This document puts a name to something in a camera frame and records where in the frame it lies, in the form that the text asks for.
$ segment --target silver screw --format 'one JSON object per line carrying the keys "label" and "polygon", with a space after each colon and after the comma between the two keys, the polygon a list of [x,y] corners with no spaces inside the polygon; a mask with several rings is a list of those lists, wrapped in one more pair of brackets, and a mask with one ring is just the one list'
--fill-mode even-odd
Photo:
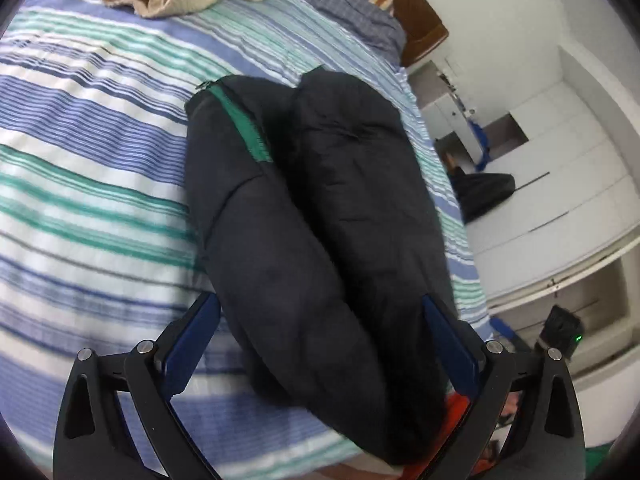
{"label": "silver screw", "polygon": [[154,349],[154,342],[151,339],[145,339],[144,341],[140,341],[136,345],[136,350],[139,354],[148,354]]}
{"label": "silver screw", "polygon": [[497,341],[487,341],[486,349],[492,354],[500,354],[504,350],[504,346]]}
{"label": "silver screw", "polygon": [[550,348],[546,351],[546,353],[548,353],[549,357],[551,357],[554,361],[559,361],[560,359],[562,359],[562,352],[557,348]]}
{"label": "silver screw", "polygon": [[92,353],[93,352],[90,348],[83,348],[81,351],[78,352],[78,360],[86,361],[89,357],[91,357]]}

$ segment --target blue and white striped blanket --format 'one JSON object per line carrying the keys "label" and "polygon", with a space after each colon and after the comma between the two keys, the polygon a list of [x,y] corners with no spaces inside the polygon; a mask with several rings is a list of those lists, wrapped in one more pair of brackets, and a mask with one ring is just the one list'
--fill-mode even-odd
{"label": "blue and white striped blanket", "polygon": [[[303,0],[224,0],[146,21],[99,0],[27,0],[0,41],[0,413],[41,465],[76,352],[129,351],[210,289],[182,190],[194,87],[231,73],[294,86],[321,64],[401,111],[460,315],[489,333],[458,205],[404,71],[359,38]],[[159,468],[122,402],[145,463]],[[282,478],[358,452],[305,410],[258,399],[224,321],[172,402],[224,478]]]}

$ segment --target black metal frame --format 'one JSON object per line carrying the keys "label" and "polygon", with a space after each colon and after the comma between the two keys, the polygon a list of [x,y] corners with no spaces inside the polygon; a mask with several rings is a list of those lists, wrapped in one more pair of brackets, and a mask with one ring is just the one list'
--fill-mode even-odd
{"label": "black metal frame", "polygon": [[[422,473],[422,480],[469,478],[494,431],[506,396],[522,402],[490,479],[583,479],[584,439],[569,373],[558,354],[511,354],[484,343],[465,322],[424,299],[438,355],[457,391],[472,400],[463,420]],[[203,294],[155,342],[128,354],[76,358],[60,407],[54,445],[56,480],[158,480],[146,468],[127,429],[117,391],[130,392],[145,432],[173,480],[220,480],[171,407],[184,390],[215,331],[220,306]]]}

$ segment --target wooden headboard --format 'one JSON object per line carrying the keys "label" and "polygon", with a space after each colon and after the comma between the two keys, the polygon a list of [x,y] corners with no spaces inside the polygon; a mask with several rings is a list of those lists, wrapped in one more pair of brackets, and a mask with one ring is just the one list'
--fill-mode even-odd
{"label": "wooden headboard", "polygon": [[409,66],[438,46],[449,31],[427,0],[394,0],[394,16],[406,33],[402,66]]}

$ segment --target zipper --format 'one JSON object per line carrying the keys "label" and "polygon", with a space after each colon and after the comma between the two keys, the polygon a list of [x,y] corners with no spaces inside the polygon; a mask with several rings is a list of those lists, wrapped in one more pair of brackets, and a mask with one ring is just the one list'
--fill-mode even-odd
{"label": "zipper", "polygon": [[215,83],[215,81],[203,81],[202,83],[200,83],[198,86],[196,86],[196,90],[202,90],[202,89],[207,89],[209,88],[211,85],[213,85]]}

